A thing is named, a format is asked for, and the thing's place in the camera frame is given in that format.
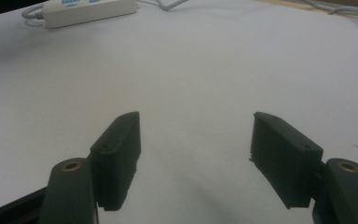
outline white cable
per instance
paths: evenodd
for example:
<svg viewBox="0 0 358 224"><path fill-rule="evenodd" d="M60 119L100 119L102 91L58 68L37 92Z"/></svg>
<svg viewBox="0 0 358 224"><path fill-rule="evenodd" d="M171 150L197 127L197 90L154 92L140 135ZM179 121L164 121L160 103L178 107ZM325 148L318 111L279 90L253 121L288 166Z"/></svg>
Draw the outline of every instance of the white cable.
<svg viewBox="0 0 358 224"><path fill-rule="evenodd" d="M169 11L169 10L173 9L174 7L177 7L177 6L181 5L182 3L187 2L188 0L178 0L178 1L176 1L176 2L174 2L172 4L170 4L170 5L167 5L167 6L165 6L160 0L157 0L158 5L154 4L154 3L142 1L142 0L137 0L137 1L142 2L142 3L147 3L147 4L150 4L150 5L154 5L154 6L158 6L164 11Z"/></svg>
<svg viewBox="0 0 358 224"><path fill-rule="evenodd" d="M30 26L30 27L43 27L43 25L45 24L43 21L36 21L36 20L25 20L24 24L26 26Z"/></svg>
<svg viewBox="0 0 358 224"><path fill-rule="evenodd" d="M159 7L164 11L169 11L170 9L172 9L174 7L177 7L177 6L179 6L182 3L187 2L187 1L188 0L179 0L179 1L176 1L176 2L174 2L172 4L170 4L170 5L165 6L164 4L162 4L162 2L160 0L157 0Z"/></svg>
<svg viewBox="0 0 358 224"><path fill-rule="evenodd" d="M41 12L36 12L33 15L30 15L31 12L37 11L38 9L40 9L42 7L43 7L43 5L28 7L21 13L21 15L24 19L27 19L27 20L31 20L31 19L43 20L43 15Z"/></svg>
<svg viewBox="0 0 358 224"><path fill-rule="evenodd" d="M346 15L354 15L358 16L358 7L329 7L322 4L317 4L314 1L311 0L299 0L301 2L307 3L308 5L312 7L316 7L320 10L328 11L329 15L333 15L338 12L343 12Z"/></svg>
<svg viewBox="0 0 358 224"><path fill-rule="evenodd" d="M333 15L338 12L355 12L358 14L358 7L336 7L329 11L329 15Z"/></svg>

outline white table surface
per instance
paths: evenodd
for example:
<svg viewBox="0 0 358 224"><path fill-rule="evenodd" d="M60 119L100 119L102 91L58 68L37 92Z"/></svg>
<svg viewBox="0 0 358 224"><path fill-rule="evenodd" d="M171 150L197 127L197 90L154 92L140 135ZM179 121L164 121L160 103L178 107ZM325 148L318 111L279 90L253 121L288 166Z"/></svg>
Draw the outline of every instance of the white table surface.
<svg viewBox="0 0 358 224"><path fill-rule="evenodd" d="M101 223L310 224L248 161L255 111L358 162L358 21L256 1L191 0L56 30L0 15L0 206L48 183L140 111L127 201Z"/></svg>

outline screw hole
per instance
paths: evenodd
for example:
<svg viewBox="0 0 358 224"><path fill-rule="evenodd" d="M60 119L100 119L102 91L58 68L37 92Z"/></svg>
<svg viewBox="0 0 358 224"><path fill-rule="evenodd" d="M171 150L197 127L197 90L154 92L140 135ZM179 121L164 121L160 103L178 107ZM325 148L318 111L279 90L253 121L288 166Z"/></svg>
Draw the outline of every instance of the screw hole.
<svg viewBox="0 0 358 224"><path fill-rule="evenodd" d="M81 166L81 162L79 161L71 161L69 163L66 163L63 167L62 170L64 172L70 172L70 171L74 171L77 170L78 168L80 168Z"/></svg>
<svg viewBox="0 0 358 224"><path fill-rule="evenodd" d="M351 172L351 173L358 173L358 166L346 161L339 161L337 163L338 167L344 171Z"/></svg>

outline label on power adapter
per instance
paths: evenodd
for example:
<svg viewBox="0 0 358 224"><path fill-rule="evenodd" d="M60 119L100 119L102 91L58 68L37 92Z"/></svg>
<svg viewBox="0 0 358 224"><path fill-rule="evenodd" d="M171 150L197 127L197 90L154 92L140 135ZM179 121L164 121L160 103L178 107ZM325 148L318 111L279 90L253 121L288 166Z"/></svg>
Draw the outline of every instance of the label on power adapter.
<svg viewBox="0 0 358 224"><path fill-rule="evenodd" d="M77 3L77 2L80 2L80 0L61 0L61 4L63 5Z"/></svg>

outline white power adapter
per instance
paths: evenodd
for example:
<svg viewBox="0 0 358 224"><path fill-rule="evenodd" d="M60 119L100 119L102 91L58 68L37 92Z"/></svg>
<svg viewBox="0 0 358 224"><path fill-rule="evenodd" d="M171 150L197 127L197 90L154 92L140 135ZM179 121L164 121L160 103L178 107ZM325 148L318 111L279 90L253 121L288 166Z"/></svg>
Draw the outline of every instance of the white power adapter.
<svg viewBox="0 0 358 224"><path fill-rule="evenodd" d="M42 12L46 28L58 28L87 21L135 13L135 0L49 0Z"/></svg>

